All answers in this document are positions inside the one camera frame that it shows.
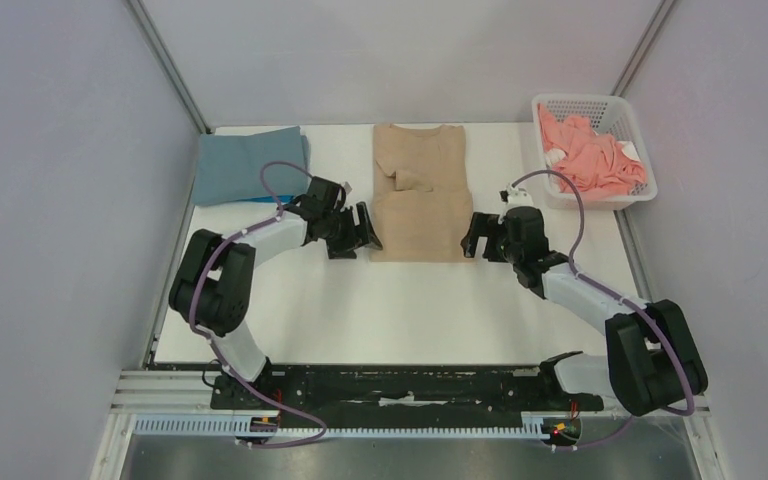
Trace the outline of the beige t shirt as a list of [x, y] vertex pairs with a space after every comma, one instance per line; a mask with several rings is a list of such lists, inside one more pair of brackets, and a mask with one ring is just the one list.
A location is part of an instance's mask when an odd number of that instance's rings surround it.
[[373, 127], [373, 262], [465, 263], [472, 214], [464, 127]]

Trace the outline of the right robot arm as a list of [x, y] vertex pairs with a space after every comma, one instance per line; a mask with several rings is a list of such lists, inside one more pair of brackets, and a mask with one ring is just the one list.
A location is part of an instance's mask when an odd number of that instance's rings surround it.
[[541, 211], [514, 207], [503, 215], [476, 212], [461, 247], [472, 258], [481, 239], [483, 259], [512, 267], [519, 284], [561, 306], [602, 334], [603, 356], [569, 352], [540, 365], [540, 400], [562, 408], [577, 394], [616, 400], [642, 417], [657, 410], [690, 416], [708, 376], [681, 307], [623, 295], [550, 248]]

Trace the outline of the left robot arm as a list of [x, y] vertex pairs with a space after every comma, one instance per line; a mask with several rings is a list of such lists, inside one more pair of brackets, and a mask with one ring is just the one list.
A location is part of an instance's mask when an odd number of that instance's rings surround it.
[[313, 177], [305, 193], [279, 203], [264, 220], [222, 235], [193, 233], [174, 276], [168, 306], [192, 333], [208, 343], [223, 371], [235, 379], [235, 394], [250, 408], [267, 405], [269, 363], [244, 319], [255, 270], [277, 256], [322, 241], [329, 259], [354, 259], [361, 248], [382, 249], [364, 202], [347, 204], [342, 184]]

